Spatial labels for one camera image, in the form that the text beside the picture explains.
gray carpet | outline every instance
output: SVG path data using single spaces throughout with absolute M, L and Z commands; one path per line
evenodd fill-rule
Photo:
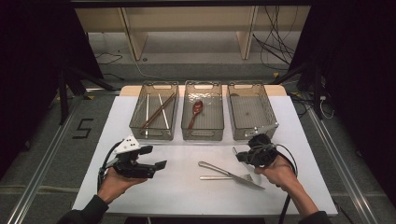
M 181 84 L 189 79 L 213 79 L 214 76 L 224 82 L 236 79 L 261 79 L 270 82 L 274 79 L 274 70 L 265 68 L 262 64 L 144 64 L 140 68 L 146 75 L 170 77 L 172 80 L 179 80 Z M 114 74 L 124 78 L 124 80 L 120 80 L 111 75 L 105 76 L 105 81 L 116 87 L 139 85 L 144 80 L 154 79 L 143 77 L 136 67 L 130 64 L 101 65 L 101 69 L 105 74 Z M 288 82 L 293 82 L 296 78 L 288 80 Z M 96 87 L 88 81 L 84 81 L 84 84 L 87 88 Z M 285 88 L 288 91 L 295 91 L 295 83 L 285 85 Z M 84 100 L 79 105 L 23 223 L 54 223 L 70 209 L 76 199 L 78 188 L 91 162 L 92 154 L 115 97 L 111 93 L 92 93 L 92 95 L 94 95 L 93 99 Z M 295 108 L 297 113 L 304 111 L 298 103 L 295 104 Z M 91 129 L 87 138 L 79 138 L 86 134 L 85 131 L 78 130 L 83 119 L 85 121 L 80 127 Z M 0 223 L 7 222 L 12 208 L 21 197 L 24 186 L 29 183 L 35 168 L 59 128 L 59 120 L 60 103 L 55 99 L 47 116 L 42 120 L 35 136 L 30 141 L 30 150 L 20 153 L 0 181 Z M 379 223 L 396 223 L 395 208 L 376 183 L 364 160 L 356 155 L 356 148 L 340 120 L 335 116 L 333 119 L 325 119 L 324 122 L 342 152 L 344 160 L 347 161 L 351 173 L 371 204 Z M 345 210 L 354 223 L 362 223 L 312 119 L 308 114 L 302 115 L 301 123 L 334 201 Z M 123 223 L 124 219 L 125 217 L 105 216 L 103 223 Z M 285 223 L 297 223 L 298 220 L 298 217 L 286 217 Z M 332 218 L 332 222 L 348 223 L 348 220 L 340 212 L 338 216 Z M 266 223 L 277 223 L 277 217 L 268 217 Z

fork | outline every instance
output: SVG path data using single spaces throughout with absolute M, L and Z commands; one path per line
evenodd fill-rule
M 239 177 L 246 179 L 247 181 L 253 182 L 253 178 L 251 175 L 240 175 Z M 230 176 L 222 176 L 222 175 L 201 175 L 199 177 L 202 180 L 222 180 L 222 179 L 233 179 Z

floor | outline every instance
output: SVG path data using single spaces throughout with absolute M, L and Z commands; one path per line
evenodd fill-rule
M 299 33 L 283 33 L 290 48 Z M 257 33 L 259 39 L 268 36 Z M 173 79 L 261 79 L 274 80 L 288 65 L 253 41 L 248 60 L 242 60 L 236 36 L 231 32 L 150 33 L 141 60 L 135 63 L 123 34 L 90 34 L 92 49 L 105 75 L 115 87 L 140 85 L 144 80 Z M 323 104 L 327 118 L 318 120 L 310 109 L 309 92 L 298 92 L 298 76 L 283 83 L 288 92 L 299 94 L 295 109 L 314 152 L 320 171 L 339 215 L 333 223 L 396 223 L 395 208 L 376 183 L 363 158 L 357 153 L 343 124 L 330 105 Z M 84 81 L 86 97 L 73 97 L 73 116 L 60 126 L 60 102 L 49 105 L 48 114 L 30 139 L 29 150 L 19 157 L 0 180 L 0 223 L 54 223 L 76 199 L 91 156 L 106 123 L 117 92 L 99 91 Z M 81 128 L 90 129 L 89 134 Z M 299 218 L 287 217 L 285 223 Z M 123 223 L 125 217 L 105 216 L 103 223 Z M 265 223 L 277 223 L 268 217 Z

black sleeve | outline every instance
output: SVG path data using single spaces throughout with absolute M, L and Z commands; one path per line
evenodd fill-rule
M 93 195 L 84 209 L 69 211 L 59 219 L 58 224 L 96 224 L 102 219 L 107 209 L 107 204 L 97 195 Z
M 326 212 L 319 211 L 299 221 L 299 224 L 332 224 Z

white desk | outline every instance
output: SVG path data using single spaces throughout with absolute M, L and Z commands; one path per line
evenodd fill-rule
M 279 122 L 272 142 L 282 144 L 293 154 L 299 170 L 299 180 L 307 193 L 329 216 L 337 211 L 307 143 L 303 128 L 288 96 L 269 96 Z M 154 145 L 153 152 L 140 156 L 140 163 L 153 164 L 167 160 L 165 169 L 144 184 L 128 189 L 114 201 L 108 213 L 145 217 L 264 217 L 280 214 L 286 193 L 270 184 L 265 177 L 254 175 L 253 168 L 238 162 L 233 147 L 248 150 L 246 142 L 232 138 L 228 106 L 224 97 L 224 135 L 221 142 L 194 144 L 185 142 L 181 134 L 183 98 L 177 111 L 175 138 L 166 144 Z M 130 119 L 137 96 L 118 96 L 109 113 L 91 165 L 82 182 L 74 209 L 82 209 L 96 193 L 98 169 L 107 152 L 122 138 L 131 134 Z M 288 155 L 281 147 L 279 151 Z M 251 173 L 256 183 L 265 190 L 250 189 L 232 180 L 200 180 L 200 175 L 218 175 L 217 172 L 198 166 L 207 161 L 236 175 Z M 290 203 L 288 214 L 298 214 Z

